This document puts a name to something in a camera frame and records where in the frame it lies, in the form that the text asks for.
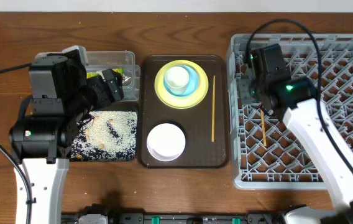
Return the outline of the green yellow snack wrapper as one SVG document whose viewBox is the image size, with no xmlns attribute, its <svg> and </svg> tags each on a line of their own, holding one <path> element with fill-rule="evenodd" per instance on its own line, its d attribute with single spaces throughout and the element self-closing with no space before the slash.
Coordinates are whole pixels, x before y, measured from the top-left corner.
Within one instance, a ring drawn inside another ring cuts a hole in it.
<svg viewBox="0 0 353 224">
<path fill-rule="evenodd" d="M 121 69 L 121 68 L 112 68 L 112 70 L 113 70 L 114 72 L 120 73 L 121 76 L 122 76 L 122 78 L 124 78 L 124 71 L 123 71 L 123 69 Z M 87 73 L 87 78 L 95 77 L 95 76 L 97 76 L 97 75 L 100 75 L 100 76 L 102 76 L 102 77 L 104 78 L 103 70 L 97 70 L 97 71 L 95 71 L 95 72 L 88 72 L 88 73 Z"/>
</svg>

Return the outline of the wooden chopstick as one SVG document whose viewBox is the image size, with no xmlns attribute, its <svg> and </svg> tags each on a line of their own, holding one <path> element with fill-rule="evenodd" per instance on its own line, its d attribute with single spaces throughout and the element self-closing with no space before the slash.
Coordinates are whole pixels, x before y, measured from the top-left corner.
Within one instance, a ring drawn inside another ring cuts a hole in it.
<svg viewBox="0 0 353 224">
<path fill-rule="evenodd" d="M 216 97 L 216 76 L 213 76 L 213 92 L 212 92 L 212 113 L 211 113 L 211 142 L 214 142 L 215 134 L 215 99 Z"/>
<path fill-rule="evenodd" d="M 263 145 L 264 147 L 267 147 L 265 120 L 264 120 L 264 112 L 262 110 L 262 103 L 259 104 L 259 111 L 260 111 L 260 119 L 261 119 Z"/>
</svg>

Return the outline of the white rice bowl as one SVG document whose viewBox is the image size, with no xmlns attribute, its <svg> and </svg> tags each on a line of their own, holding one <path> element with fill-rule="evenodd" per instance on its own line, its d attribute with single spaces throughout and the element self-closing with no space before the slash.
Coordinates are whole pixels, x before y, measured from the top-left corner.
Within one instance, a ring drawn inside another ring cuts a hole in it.
<svg viewBox="0 0 353 224">
<path fill-rule="evenodd" d="M 149 132 L 146 145 L 150 155 L 156 160 L 169 162 L 182 155 L 186 137 L 177 125 L 162 123 Z"/>
</svg>

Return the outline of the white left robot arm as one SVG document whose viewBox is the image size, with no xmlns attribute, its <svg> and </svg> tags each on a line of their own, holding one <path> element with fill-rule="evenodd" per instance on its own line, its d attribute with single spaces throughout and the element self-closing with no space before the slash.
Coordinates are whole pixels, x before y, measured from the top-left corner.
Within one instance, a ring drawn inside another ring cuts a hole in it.
<svg viewBox="0 0 353 224">
<path fill-rule="evenodd" d="M 75 45 L 29 65 L 32 95 L 9 131 L 17 166 L 16 223 L 60 223 L 70 150 L 78 123 L 124 97 L 122 76 L 112 69 L 89 78 L 86 49 Z"/>
</svg>

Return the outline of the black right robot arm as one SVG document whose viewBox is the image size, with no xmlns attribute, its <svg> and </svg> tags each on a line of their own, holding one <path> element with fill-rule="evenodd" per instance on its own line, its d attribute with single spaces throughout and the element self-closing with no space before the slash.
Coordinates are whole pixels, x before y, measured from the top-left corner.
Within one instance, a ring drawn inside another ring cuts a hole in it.
<svg viewBox="0 0 353 224">
<path fill-rule="evenodd" d="M 307 78 L 266 83 L 236 81 L 242 101 L 269 106 L 304 147 L 331 198 L 334 212 L 300 207 L 283 215 L 284 223 L 353 223 L 353 152 L 331 121 L 318 90 Z"/>
</svg>

